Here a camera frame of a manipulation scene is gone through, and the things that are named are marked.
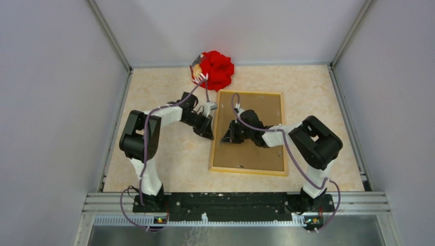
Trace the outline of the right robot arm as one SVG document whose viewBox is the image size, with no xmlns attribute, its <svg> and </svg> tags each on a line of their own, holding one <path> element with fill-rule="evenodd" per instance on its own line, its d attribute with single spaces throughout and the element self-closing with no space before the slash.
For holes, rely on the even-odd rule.
<svg viewBox="0 0 435 246">
<path fill-rule="evenodd" d="M 283 146 L 305 178 L 300 207 L 315 211 L 322 203 L 333 162 L 343 148 L 341 139 L 317 117 L 310 115 L 292 126 L 266 126 L 253 110 L 237 110 L 222 142 L 241 144 L 251 140 L 260 148 Z"/>
</svg>

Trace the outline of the brown cardboard backing board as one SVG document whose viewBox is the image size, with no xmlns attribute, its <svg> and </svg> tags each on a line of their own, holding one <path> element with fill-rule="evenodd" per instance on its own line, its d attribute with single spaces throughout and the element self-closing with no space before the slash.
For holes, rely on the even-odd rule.
<svg viewBox="0 0 435 246">
<path fill-rule="evenodd" d="M 287 155 L 283 146 L 268 147 L 262 132 L 236 122 L 233 112 L 239 103 L 242 120 L 266 129 L 284 123 L 283 97 L 280 93 L 220 91 L 214 118 L 214 140 L 209 170 L 216 172 L 287 176 Z"/>
</svg>

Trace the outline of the aluminium front rail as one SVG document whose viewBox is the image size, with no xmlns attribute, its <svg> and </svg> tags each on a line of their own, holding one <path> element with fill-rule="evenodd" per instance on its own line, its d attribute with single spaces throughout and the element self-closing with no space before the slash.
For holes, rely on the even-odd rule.
<svg viewBox="0 0 435 246">
<path fill-rule="evenodd" d="M 90 193 L 76 245 L 402 245 L 384 192 L 328 192 L 335 210 L 291 221 L 170 222 L 135 213 L 136 194 Z"/>
</svg>

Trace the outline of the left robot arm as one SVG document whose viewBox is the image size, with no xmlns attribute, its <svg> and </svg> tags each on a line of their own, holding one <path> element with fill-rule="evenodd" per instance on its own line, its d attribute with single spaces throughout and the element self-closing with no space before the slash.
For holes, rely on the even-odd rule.
<svg viewBox="0 0 435 246">
<path fill-rule="evenodd" d="M 182 98 L 170 101 L 151 111 L 132 110 L 124 126 L 119 148 L 133 165 L 139 180 L 138 204 L 158 212 L 164 207 L 164 186 L 157 174 L 155 155 L 161 128 L 175 122 L 192 127 L 193 132 L 213 140 L 211 112 L 217 109 L 212 101 L 195 110 L 198 99 L 184 92 Z"/>
</svg>

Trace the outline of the red crumpled cloth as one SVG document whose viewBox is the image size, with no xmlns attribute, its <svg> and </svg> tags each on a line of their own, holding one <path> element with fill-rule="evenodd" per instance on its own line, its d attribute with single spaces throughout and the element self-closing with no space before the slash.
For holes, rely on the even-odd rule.
<svg viewBox="0 0 435 246">
<path fill-rule="evenodd" d="M 216 92 L 231 84 L 235 72 L 231 58 L 215 50 L 198 55 L 189 68 L 193 83 L 206 78 L 207 89 Z"/>
</svg>

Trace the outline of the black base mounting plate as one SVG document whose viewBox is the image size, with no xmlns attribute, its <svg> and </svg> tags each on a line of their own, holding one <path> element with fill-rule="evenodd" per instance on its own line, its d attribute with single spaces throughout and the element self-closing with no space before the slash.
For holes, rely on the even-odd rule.
<svg viewBox="0 0 435 246">
<path fill-rule="evenodd" d="M 332 195 L 310 198 L 301 193 L 239 192 L 239 193 L 184 193 L 160 194 L 156 198 L 135 196 L 135 213 L 163 213 L 170 222 L 269 222 L 291 221 L 298 215 L 333 212 Z"/>
</svg>

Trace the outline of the yellow wooden picture frame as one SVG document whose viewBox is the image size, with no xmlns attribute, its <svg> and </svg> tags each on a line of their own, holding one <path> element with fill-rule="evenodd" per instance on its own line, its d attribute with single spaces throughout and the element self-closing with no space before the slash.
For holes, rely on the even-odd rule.
<svg viewBox="0 0 435 246">
<path fill-rule="evenodd" d="M 257 175 L 287 176 L 287 154 L 283 146 L 261 148 L 250 139 L 243 143 L 226 143 L 222 138 L 235 115 L 231 103 L 240 102 L 241 108 L 252 109 L 266 126 L 285 123 L 283 93 L 238 92 L 221 90 L 217 94 L 218 109 L 213 120 L 214 140 L 211 144 L 209 170 L 216 172 L 244 173 Z"/>
</svg>

